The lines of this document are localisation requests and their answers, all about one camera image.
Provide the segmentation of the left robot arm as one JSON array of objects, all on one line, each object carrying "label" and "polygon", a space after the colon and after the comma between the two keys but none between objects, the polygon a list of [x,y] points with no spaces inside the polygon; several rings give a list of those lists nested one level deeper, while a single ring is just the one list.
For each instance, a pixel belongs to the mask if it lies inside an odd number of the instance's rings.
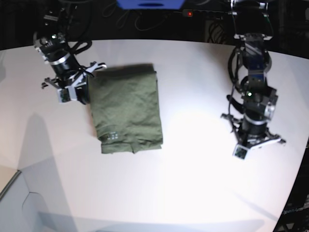
[{"label": "left robot arm", "polygon": [[232,0],[230,12],[234,23],[234,38],[239,44],[232,50],[228,60],[228,74],[232,92],[242,98],[238,102],[233,94],[227,95],[228,106],[234,107],[243,117],[235,118],[231,113],[222,114],[228,120],[237,144],[233,156],[245,159],[256,148],[274,143],[285,144],[278,134],[269,131],[278,95],[267,82],[267,73],[272,59],[265,42],[273,37],[273,28],[268,14],[267,0]]}]

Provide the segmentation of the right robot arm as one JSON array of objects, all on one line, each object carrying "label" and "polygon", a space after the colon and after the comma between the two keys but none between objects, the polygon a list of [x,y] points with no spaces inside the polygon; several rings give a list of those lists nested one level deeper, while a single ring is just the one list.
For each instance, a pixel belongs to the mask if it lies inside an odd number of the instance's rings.
[{"label": "right robot arm", "polygon": [[74,46],[69,45],[69,29],[73,12],[86,0],[48,0],[42,25],[33,34],[33,46],[55,73],[41,83],[41,89],[53,87],[59,103],[78,101],[89,103],[88,81],[94,71],[105,69],[104,62],[81,65],[76,56],[92,46],[92,41],[78,38]]}]

